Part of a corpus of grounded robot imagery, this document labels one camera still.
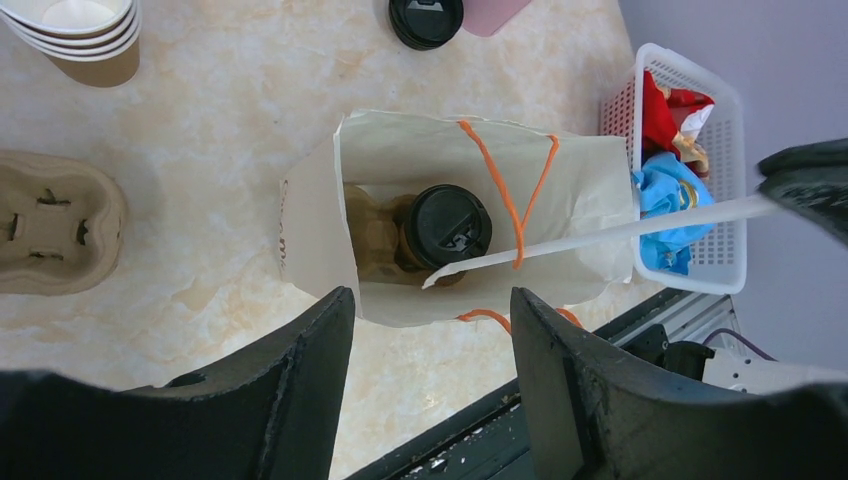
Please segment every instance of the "coffee lid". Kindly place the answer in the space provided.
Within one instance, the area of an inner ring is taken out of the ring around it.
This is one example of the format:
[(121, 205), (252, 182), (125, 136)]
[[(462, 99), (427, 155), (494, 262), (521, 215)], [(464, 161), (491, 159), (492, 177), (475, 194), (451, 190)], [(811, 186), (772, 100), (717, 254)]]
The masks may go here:
[(492, 219), (480, 200), (455, 185), (437, 185), (419, 195), (403, 224), (413, 255), (424, 266), (480, 257), (492, 242)]
[(415, 50), (448, 42), (462, 26), (461, 0), (389, 0), (389, 20), (400, 40)]

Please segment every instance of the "orange string handle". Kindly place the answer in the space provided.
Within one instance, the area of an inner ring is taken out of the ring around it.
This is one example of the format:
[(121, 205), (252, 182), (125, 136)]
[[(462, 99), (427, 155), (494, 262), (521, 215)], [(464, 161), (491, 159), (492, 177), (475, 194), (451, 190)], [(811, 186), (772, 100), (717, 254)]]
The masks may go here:
[(498, 192), (501, 194), (504, 207), (506, 207), (506, 211), (509, 213), (509, 218), (512, 220), (512, 228), (515, 230), (515, 248), (518, 250), (518, 255), (512, 263), (512, 268), (518, 270), (524, 262), (524, 230), (527, 227), (527, 221), (530, 220), (530, 214), (533, 212), (533, 207), (536, 205), (536, 199), (542, 191), (542, 186), (548, 178), (548, 173), (551, 171), (551, 166), (554, 163), (557, 151), (559, 151), (559, 138), (557, 138), (556, 135), (548, 135), (548, 138), (551, 139), (553, 144), (551, 145), (551, 150), (548, 153), (548, 160), (545, 163), (545, 169), (542, 170), (542, 176), (539, 178), (539, 183), (536, 184), (533, 196), (530, 197), (530, 202), (527, 204), (527, 211), (524, 212), (524, 218), (519, 219), (518, 211), (515, 209), (515, 203), (512, 201), (512, 195), (509, 193), (506, 181), (504, 181), (503, 175), (501, 175), (500, 170), (498, 170), (498, 166), (495, 164), (492, 155), (489, 153), (489, 149), (486, 148), (486, 144), (483, 143), (483, 139), (477, 135), (477, 132), (475, 132), (473, 128), (471, 128), (471, 124), (467, 120), (460, 120), (458, 123), (460, 128), (462, 128), (462, 131), (464, 131), (465, 134), (477, 144), (477, 148), (479, 148), (480, 153), (483, 154), (483, 160), (486, 162), (486, 167), (489, 169), (489, 175), (492, 176), (495, 186), (498, 187)]
[(498, 313), (494, 310), (484, 310), (484, 309), (471, 310), (470, 312), (468, 312), (464, 315), (460, 315), (460, 316), (456, 317), (456, 319), (461, 320), (463, 322), (470, 322), (470, 321), (472, 321), (472, 319), (474, 317), (491, 317), (491, 318), (494, 318), (495, 321), (497, 321), (498, 323), (501, 324), (502, 327), (504, 327), (504, 330), (506, 330), (506, 333), (512, 335), (512, 325), (509, 324), (509, 320), (507, 320), (506, 317), (504, 317), (503, 315), (501, 315), (500, 313)]
[[(554, 158), (556, 158), (557, 151), (559, 151), (559, 138), (557, 138), (556, 135), (548, 135), (548, 138), (551, 139), (552, 145), (550, 152), (548, 152), (548, 160), (545, 162), (545, 169), (542, 170), (542, 176), (539, 177), (539, 183), (536, 184), (536, 189), (533, 190), (530, 202), (527, 203), (527, 210), (524, 212), (524, 218), (519, 219), (518, 211), (515, 209), (515, 202), (512, 201), (512, 195), (509, 193), (506, 181), (504, 180), (503, 175), (501, 175), (498, 166), (495, 164), (495, 160), (492, 158), (492, 155), (489, 153), (489, 149), (486, 148), (486, 144), (483, 143), (483, 139), (477, 135), (477, 132), (474, 131), (471, 127), (471, 123), (467, 120), (460, 120), (458, 123), (459, 127), (462, 128), (462, 131), (464, 131), (465, 134), (477, 144), (477, 148), (480, 149), (480, 153), (483, 155), (483, 160), (486, 162), (486, 168), (489, 169), (489, 175), (492, 176), (492, 181), (494, 181), (495, 186), (498, 187), (498, 192), (501, 194), (504, 207), (506, 207), (506, 211), (509, 213), (509, 218), (512, 220), (512, 228), (515, 230), (515, 248), (518, 250), (518, 255), (516, 255), (515, 260), (512, 262), (512, 268), (518, 270), (521, 268), (521, 264), (524, 263), (524, 230), (527, 228), (527, 221), (530, 220), (530, 214), (533, 213), (533, 207), (536, 205), (536, 199), (539, 197), (539, 192), (542, 191), (542, 186), (548, 178), (548, 173), (551, 171)], [(572, 323), (580, 326), (580, 322), (577, 321), (577, 317), (575, 317), (574, 314), (568, 312), (568, 315), (566, 315), (566, 317), (571, 320)], [(480, 316), (487, 316), (495, 319), (502, 327), (504, 327), (504, 330), (506, 330), (507, 333), (512, 335), (512, 326), (509, 324), (509, 320), (494, 310), (472, 310), (464, 315), (460, 315), (457, 319), (462, 320), (463, 322), (470, 322), (472, 318)]]
[[(577, 319), (577, 315), (569, 312), (568, 310), (566, 310), (564, 308), (557, 308), (557, 312), (559, 312), (559, 314), (562, 315), (563, 317), (567, 318), (569, 322), (573, 323), (574, 325), (576, 325), (580, 328), (583, 328), (583, 324), (580, 323), (580, 320)], [(493, 318), (493, 319), (495, 319), (495, 321), (500, 323), (502, 327), (504, 327), (504, 330), (506, 330), (506, 333), (512, 335), (512, 325), (509, 323), (509, 320), (507, 320), (506, 317), (504, 317), (503, 315), (501, 315), (500, 313), (498, 313), (494, 310), (485, 310), (485, 309), (471, 310), (470, 312), (466, 313), (465, 315), (460, 315), (456, 318), (457, 318), (457, 320), (460, 320), (460, 321), (463, 321), (463, 322), (471, 322), (471, 321), (473, 321), (474, 317), (490, 317), (490, 318)]]

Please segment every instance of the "stacked paper cups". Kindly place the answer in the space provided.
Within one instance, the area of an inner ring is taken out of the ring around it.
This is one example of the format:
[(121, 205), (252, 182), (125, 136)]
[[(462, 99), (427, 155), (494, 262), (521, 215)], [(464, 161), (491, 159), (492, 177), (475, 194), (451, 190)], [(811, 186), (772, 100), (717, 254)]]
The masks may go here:
[(0, 18), (80, 83), (114, 87), (138, 71), (139, 0), (0, 0)]

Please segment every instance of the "brown paper cup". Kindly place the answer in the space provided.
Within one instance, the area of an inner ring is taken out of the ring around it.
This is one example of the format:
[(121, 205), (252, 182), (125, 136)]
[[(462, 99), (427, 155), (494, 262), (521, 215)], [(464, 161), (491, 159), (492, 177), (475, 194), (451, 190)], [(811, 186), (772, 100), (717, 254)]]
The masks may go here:
[(108, 88), (117, 87), (132, 79), (138, 71), (141, 58), (141, 38), (122, 53), (97, 62), (74, 62), (44, 54), (65, 75), (83, 85)]

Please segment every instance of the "counter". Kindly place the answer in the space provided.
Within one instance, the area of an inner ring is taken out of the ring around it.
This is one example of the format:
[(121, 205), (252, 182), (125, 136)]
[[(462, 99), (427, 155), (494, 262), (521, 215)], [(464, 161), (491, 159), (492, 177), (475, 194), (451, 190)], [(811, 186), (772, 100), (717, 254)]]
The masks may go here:
[[(114, 274), (66, 297), (0, 296), (0, 367), (114, 389), (162, 385), (284, 325), (314, 299), (281, 281), (278, 185), (355, 108), (476, 114), (597, 131), (633, 54), (615, 0), (535, 0), (501, 33), (415, 52), (384, 0), (146, 0), (130, 83), (74, 83), (0, 28), (0, 148), (82, 159), (130, 220)], [(656, 292), (637, 281), (574, 308), (594, 329)], [(493, 321), (358, 321), (332, 478), (515, 375)]]

